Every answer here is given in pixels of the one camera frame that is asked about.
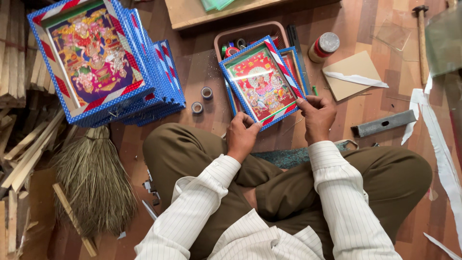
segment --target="shirt cuff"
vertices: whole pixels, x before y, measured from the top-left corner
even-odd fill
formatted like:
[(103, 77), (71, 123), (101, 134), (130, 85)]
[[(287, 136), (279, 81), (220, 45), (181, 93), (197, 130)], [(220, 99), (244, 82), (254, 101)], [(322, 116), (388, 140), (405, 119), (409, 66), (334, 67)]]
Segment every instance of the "shirt cuff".
[(316, 142), (308, 147), (313, 172), (322, 168), (346, 165), (339, 149), (331, 141)]
[(236, 159), (221, 154), (205, 170), (225, 188), (228, 188), (240, 168), (241, 164)]

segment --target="stack of picture frames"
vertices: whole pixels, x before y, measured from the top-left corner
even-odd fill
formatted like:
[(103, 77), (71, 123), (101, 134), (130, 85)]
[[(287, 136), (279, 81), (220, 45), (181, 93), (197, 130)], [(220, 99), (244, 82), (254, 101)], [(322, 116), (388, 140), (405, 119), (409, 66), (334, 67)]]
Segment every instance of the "stack of picture frames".
[(295, 47), (278, 50), (270, 36), (219, 62), (234, 115), (243, 111), (262, 131), (298, 110), (309, 94)]
[(151, 41), (136, 9), (63, 0), (28, 19), (70, 124), (143, 126), (185, 108), (169, 43)]

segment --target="hammer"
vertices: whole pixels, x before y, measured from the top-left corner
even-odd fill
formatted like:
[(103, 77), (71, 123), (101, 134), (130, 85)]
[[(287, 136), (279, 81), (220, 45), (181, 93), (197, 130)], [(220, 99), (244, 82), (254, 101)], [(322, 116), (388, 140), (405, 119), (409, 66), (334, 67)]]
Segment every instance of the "hammer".
[(421, 5), (412, 9), (412, 11), (415, 11), (419, 22), (420, 78), (422, 79), (422, 84), (427, 84), (427, 77), (429, 72), (425, 48), (424, 13), (428, 11), (428, 6)]

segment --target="brown trousers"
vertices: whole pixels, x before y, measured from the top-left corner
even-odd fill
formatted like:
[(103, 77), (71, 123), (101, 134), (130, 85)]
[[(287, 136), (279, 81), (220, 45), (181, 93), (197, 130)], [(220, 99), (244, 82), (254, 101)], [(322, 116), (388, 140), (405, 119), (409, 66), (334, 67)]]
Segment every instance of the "brown trousers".
[[(164, 124), (150, 133), (143, 144), (143, 154), (162, 199), (162, 211), (170, 206), (179, 178), (198, 176), (226, 153), (225, 140), (197, 128)], [(401, 223), (430, 187), (430, 165), (418, 154), (396, 147), (341, 154), (363, 175), (369, 206), (395, 243)], [(228, 195), (190, 248), (190, 259), (206, 259), (221, 234), (252, 209), (237, 185), (256, 187), (259, 214), (270, 227), (276, 225), (293, 235), (311, 226), (321, 239), (325, 259), (333, 259), (334, 245), (313, 184), (309, 162), (283, 172), (268, 161), (247, 156)]]

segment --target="white striped shirt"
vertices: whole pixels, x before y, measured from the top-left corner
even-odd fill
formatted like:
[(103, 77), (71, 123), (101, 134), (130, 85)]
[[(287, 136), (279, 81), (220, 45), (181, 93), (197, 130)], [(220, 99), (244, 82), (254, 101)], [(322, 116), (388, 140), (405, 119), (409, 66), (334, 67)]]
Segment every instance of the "white striped shirt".
[[(368, 206), (361, 174), (330, 141), (308, 147), (335, 259), (401, 259)], [(241, 165), (221, 155), (198, 177), (176, 182), (172, 204), (135, 247), (137, 260), (188, 260), (189, 251)], [(268, 227), (255, 210), (219, 238), (209, 260), (323, 260), (321, 240), (308, 226), (290, 235)]]

